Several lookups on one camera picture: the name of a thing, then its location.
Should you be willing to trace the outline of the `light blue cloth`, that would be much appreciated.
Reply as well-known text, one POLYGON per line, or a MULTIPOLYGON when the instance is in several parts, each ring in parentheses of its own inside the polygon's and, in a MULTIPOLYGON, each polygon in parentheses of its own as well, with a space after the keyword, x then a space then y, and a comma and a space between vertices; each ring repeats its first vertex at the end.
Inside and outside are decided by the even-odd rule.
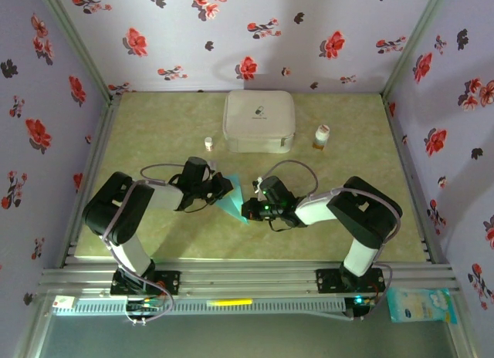
POLYGON ((215 206, 221 208, 224 212, 239 220, 241 223, 247 224, 248 220, 242 216, 242 204, 244 200, 242 196, 240 176, 238 174, 230 174, 227 175, 226 178, 231 181, 233 190, 221 200, 217 201, 215 206))

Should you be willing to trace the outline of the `white zippered medicine case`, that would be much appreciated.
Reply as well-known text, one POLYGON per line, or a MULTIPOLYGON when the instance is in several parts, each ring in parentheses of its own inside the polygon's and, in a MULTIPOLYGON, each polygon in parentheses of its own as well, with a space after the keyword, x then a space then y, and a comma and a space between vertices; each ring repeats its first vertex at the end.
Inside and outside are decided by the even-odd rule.
POLYGON ((233 153, 285 154, 296 132, 293 97, 280 90, 233 90, 225 98, 222 129, 233 153))

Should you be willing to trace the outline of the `white capped amber pill bottle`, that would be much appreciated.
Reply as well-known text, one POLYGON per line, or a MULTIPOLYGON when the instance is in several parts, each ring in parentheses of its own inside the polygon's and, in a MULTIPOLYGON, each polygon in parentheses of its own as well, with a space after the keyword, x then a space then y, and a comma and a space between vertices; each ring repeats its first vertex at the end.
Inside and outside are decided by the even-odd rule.
POLYGON ((312 147, 317 150, 323 150, 330 137, 330 128, 326 124, 321 124, 316 129, 312 147))

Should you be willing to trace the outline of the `yellow label strip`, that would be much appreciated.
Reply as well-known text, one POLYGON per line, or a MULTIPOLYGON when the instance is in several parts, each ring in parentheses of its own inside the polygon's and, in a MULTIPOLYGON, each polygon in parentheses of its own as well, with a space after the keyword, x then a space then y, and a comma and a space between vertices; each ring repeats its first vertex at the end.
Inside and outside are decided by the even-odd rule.
POLYGON ((214 307, 250 306, 253 304, 253 299, 216 299, 209 301, 208 304, 214 307))

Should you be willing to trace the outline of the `blue wet wipes pack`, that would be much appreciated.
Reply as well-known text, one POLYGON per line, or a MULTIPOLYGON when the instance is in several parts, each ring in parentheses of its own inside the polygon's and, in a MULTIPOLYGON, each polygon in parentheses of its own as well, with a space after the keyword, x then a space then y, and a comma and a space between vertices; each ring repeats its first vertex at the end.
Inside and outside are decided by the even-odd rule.
POLYGON ((387 304, 393 323, 457 323, 448 289, 390 288, 387 292, 387 304))

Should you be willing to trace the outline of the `aluminium front rail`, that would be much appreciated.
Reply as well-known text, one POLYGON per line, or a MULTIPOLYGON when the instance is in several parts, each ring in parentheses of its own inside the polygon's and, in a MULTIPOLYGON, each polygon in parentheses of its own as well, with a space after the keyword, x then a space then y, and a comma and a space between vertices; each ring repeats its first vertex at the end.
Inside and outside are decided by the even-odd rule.
MULTIPOLYGON (((178 295, 183 299, 317 296, 317 286, 322 282, 318 271, 339 267, 338 262, 183 259, 156 265, 158 270, 180 272, 178 295)), ((116 268, 107 258, 74 258, 63 268, 43 271, 38 292, 75 296, 108 294, 116 268)), ((394 287, 460 290, 450 265, 392 262, 382 269, 384 279, 391 280, 394 287)))

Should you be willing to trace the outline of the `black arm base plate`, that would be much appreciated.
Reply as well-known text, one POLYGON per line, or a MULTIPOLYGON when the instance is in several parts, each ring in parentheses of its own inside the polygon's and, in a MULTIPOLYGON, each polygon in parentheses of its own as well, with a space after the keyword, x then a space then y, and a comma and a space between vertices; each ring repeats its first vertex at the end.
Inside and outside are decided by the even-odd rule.
POLYGON ((386 289, 383 272, 370 268, 361 277, 342 268, 317 269, 316 286, 318 293, 381 293, 386 289))
MULTIPOLYGON (((152 271, 147 274, 147 279, 165 288, 170 294, 176 296, 180 286, 181 273, 179 271, 152 271)), ((159 296, 164 292, 118 269, 112 278, 110 294, 112 296, 159 296)))

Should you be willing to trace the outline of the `aluminium side rail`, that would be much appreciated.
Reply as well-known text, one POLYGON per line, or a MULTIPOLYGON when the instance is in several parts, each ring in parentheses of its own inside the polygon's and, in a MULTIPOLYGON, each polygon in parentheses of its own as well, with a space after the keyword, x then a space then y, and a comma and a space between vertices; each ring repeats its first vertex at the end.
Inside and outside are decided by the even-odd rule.
POLYGON ((404 144, 402 141, 404 133, 399 123, 392 117, 391 112, 389 111, 389 101, 383 95, 381 95, 381 99, 384 104, 391 134, 401 162, 409 201, 411 202, 411 210, 414 215, 414 222, 418 229, 418 236, 421 239, 423 246, 425 260, 431 264, 445 264, 448 261, 443 255, 441 246, 438 243, 438 237, 435 234, 435 228, 426 212, 429 209, 429 200, 422 190, 418 170, 414 165, 409 149, 410 144, 409 142, 404 144))
POLYGON ((73 257, 75 252, 83 226, 83 209, 92 197, 93 187, 107 148, 121 98, 122 96, 115 96, 100 114, 90 153, 86 159, 82 183, 76 194, 76 200, 64 234, 63 245, 56 260, 56 269, 62 269, 67 264, 67 259, 73 257))

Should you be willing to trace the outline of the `aluminium corner post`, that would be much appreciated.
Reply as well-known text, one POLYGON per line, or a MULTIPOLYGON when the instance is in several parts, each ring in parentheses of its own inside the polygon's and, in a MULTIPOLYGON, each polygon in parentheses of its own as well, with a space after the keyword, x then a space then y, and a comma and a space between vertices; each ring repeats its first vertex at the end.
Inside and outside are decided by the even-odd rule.
POLYGON ((107 86, 103 81, 103 77, 98 70, 96 63, 90 55, 90 52, 83 42, 78 30, 73 24, 73 20, 69 17, 68 12, 63 6, 61 0, 43 0, 48 10, 57 22, 59 29, 63 32, 71 49, 81 60, 85 70, 90 74, 92 81, 100 91, 107 105, 112 103, 113 97, 110 95, 107 86))
POLYGON ((393 68, 391 75, 389 76, 384 89, 381 92, 381 98, 386 100, 393 88, 398 84, 401 73, 404 71, 407 61, 412 57, 412 53, 416 47, 420 44, 422 37, 428 30, 430 24, 435 20, 440 7, 444 0, 428 0, 424 11, 420 15, 414 29, 408 38, 407 44, 404 47, 402 54, 400 55, 396 66, 393 68))

